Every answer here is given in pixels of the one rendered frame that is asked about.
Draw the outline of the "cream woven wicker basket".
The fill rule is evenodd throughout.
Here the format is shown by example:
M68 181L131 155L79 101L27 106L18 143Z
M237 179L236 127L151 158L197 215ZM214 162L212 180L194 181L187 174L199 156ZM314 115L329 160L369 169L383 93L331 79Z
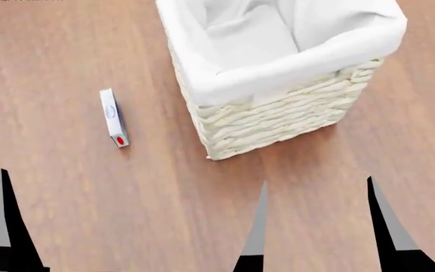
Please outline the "cream woven wicker basket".
M168 50L180 92L211 160L230 158L335 124L344 117L386 57L318 76L284 92L199 106L191 100L169 42Z

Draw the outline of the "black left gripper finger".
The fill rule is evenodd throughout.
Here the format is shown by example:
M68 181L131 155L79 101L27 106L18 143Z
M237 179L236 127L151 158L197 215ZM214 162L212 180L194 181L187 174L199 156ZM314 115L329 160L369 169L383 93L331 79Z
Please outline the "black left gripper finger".
M50 272L24 224L6 169L0 169L0 272Z

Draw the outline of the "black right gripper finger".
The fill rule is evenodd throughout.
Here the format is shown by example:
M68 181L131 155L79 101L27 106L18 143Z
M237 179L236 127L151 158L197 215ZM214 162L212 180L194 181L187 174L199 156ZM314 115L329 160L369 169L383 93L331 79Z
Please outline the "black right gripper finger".
M233 272L264 272L267 195L267 182L265 181L261 188L253 224Z
M418 248L372 177L367 190L381 272L435 272L435 261Z

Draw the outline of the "white cloth basket liner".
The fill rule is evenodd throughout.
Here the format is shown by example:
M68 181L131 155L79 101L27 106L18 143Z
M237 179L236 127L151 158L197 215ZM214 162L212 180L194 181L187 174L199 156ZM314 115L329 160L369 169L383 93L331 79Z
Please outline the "white cloth basket liner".
M396 0L156 0L199 106L284 92L392 54L407 19Z

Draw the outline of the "small white toothpaste box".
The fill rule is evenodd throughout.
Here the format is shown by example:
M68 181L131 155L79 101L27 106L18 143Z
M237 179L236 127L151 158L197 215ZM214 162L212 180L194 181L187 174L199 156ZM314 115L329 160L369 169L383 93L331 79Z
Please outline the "small white toothpaste box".
M116 103L113 90L108 88L100 91L100 102L106 120L109 136L118 148L127 147L129 140L120 116L119 107Z

